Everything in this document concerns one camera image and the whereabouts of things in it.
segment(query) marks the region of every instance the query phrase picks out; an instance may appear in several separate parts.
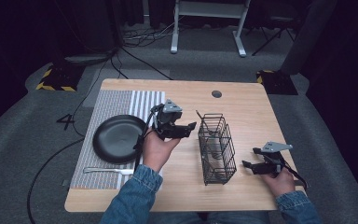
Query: black wire basket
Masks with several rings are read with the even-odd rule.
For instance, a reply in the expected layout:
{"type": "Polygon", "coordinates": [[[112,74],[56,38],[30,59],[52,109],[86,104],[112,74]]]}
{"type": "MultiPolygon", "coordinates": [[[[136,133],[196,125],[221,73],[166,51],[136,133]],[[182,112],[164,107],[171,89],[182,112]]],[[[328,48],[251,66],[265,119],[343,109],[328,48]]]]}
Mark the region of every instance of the black wire basket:
{"type": "Polygon", "coordinates": [[[223,114],[205,114],[201,118],[199,142],[205,185],[226,184],[237,167],[231,133],[223,114]]]}

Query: wooden table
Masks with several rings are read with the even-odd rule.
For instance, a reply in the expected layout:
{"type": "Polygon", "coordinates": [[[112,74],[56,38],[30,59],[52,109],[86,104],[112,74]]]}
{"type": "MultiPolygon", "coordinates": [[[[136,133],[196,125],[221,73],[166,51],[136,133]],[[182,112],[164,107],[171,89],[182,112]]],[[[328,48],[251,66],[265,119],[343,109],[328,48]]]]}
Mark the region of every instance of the wooden table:
{"type": "MultiPolygon", "coordinates": [[[[269,98],[260,84],[233,82],[106,79],[101,90],[165,91],[166,98],[183,108],[176,125],[197,122],[182,139],[163,167],[163,185],[152,211],[274,210],[275,201],[260,176],[245,169],[242,160],[259,163],[252,148],[267,141],[285,143],[269,98]],[[214,98],[212,91],[221,91],[214,98]],[[222,113],[235,148],[237,172],[225,184],[205,186],[202,177],[198,128],[201,115],[222,113]]],[[[289,150],[282,152],[296,169],[289,150]]],[[[65,209],[69,212],[103,212],[118,194],[117,189],[69,189],[65,209]]]]}

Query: denim sleeve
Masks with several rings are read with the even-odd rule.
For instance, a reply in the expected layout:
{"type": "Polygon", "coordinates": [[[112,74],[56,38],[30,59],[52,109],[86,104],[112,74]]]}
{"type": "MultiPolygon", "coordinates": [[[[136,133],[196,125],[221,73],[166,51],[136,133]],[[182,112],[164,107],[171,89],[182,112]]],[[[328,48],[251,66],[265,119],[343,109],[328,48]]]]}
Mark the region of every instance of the denim sleeve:
{"type": "Polygon", "coordinates": [[[112,200],[100,223],[146,223],[162,177],[140,164],[112,200]]]}
{"type": "Polygon", "coordinates": [[[279,196],[276,202],[288,224],[322,223],[315,206],[303,191],[285,193],[279,196]]]}

